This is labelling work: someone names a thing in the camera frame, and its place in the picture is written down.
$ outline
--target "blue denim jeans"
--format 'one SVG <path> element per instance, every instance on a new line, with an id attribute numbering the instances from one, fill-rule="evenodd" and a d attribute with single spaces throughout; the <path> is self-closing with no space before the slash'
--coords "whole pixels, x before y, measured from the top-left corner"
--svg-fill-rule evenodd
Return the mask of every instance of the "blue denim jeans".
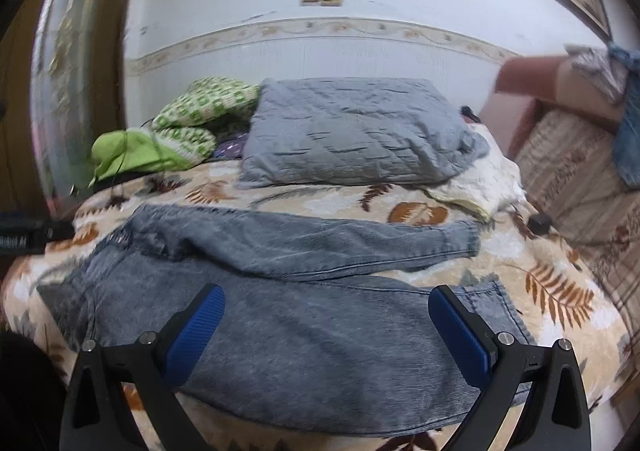
<path id="1" fill-rule="evenodd" d="M 610 44 L 609 54 L 629 70 L 625 113 L 613 143 L 613 162 L 618 175 L 631 189 L 640 188 L 640 50 L 627 52 Z"/>
<path id="2" fill-rule="evenodd" d="M 461 421 L 478 391 L 431 322 L 430 289 L 371 274 L 478 247 L 473 222 L 411 227 L 144 206 L 64 283 L 38 290 L 77 349 L 85 338 L 119 345 L 159 331 L 217 283 L 225 314 L 184 393 L 279 427 L 391 436 Z M 500 282 L 454 291 L 495 331 L 534 342 Z"/>

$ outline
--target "gray pillow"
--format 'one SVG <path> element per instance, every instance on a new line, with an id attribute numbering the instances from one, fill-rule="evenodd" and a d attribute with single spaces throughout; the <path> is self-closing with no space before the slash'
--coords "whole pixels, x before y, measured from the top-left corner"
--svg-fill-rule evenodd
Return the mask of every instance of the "gray pillow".
<path id="1" fill-rule="evenodd" d="M 423 79 L 265 79 L 240 183 L 435 184 L 488 152 Z"/>

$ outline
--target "blue gripper pad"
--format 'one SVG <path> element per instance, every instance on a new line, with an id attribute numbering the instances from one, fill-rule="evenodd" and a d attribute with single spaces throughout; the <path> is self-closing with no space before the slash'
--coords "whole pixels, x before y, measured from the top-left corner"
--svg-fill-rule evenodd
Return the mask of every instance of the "blue gripper pad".
<path id="1" fill-rule="evenodd" d="M 166 352 L 164 381 L 168 386 L 187 382 L 224 313 L 225 293 L 213 287 Z"/>
<path id="2" fill-rule="evenodd" d="M 483 390 L 491 380 L 490 356 L 449 299 L 437 288 L 429 296 L 429 316 L 466 383 Z"/>

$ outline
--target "sheet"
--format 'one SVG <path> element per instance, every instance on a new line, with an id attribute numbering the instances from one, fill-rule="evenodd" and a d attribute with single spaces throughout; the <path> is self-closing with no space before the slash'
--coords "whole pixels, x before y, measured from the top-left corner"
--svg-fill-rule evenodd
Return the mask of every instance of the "sheet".
<path id="1" fill-rule="evenodd" d="M 170 176 L 164 185 L 148 186 L 143 179 L 132 180 L 113 192 L 106 190 L 92 196 L 76 214 L 78 233 L 74 240 L 52 244 L 44 256 L 17 262 L 5 278 L 2 304 L 12 329 L 33 339 L 68 380 L 76 354 L 68 349 L 34 288 L 41 281 L 62 281 L 79 259 L 91 253 L 98 240 L 144 202 L 408 225 L 436 225 L 469 218 L 463 210 L 440 204 L 410 186 L 298 185 L 239 190 L 235 186 L 238 173 L 238 161 L 215 162 Z M 128 199 L 121 205 L 108 207 L 112 193 L 123 193 Z M 557 233 L 547 239 L 528 232 L 526 220 L 532 212 L 533 207 L 527 204 L 496 214 L 482 232 L 481 250 L 476 257 L 447 261 L 426 271 L 380 274 L 420 287 L 469 286 L 499 277 L 539 345 L 551 346 L 561 337 L 572 341 L 588 404 L 595 407 L 613 395 L 626 379 L 628 332 L 579 254 Z M 160 450 L 137 392 L 130 385 L 125 391 L 150 449 Z M 296 433 L 238 420 L 184 395 L 178 398 L 205 439 L 219 450 L 383 451 L 408 444 L 414 450 L 441 449 L 455 430 L 455 426 L 448 426 L 391 440 Z M 510 411 L 492 449 L 504 448 L 521 409 Z"/>

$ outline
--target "purple fabric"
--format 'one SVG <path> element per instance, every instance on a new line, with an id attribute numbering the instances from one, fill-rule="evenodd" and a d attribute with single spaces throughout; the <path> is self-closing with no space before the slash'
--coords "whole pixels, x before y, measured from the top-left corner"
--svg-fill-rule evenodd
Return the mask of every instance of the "purple fabric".
<path id="1" fill-rule="evenodd" d="M 214 151 L 213 158 L 242 158 L 248 133 L 240 133 L 233 140 L 222 142 Z"/>

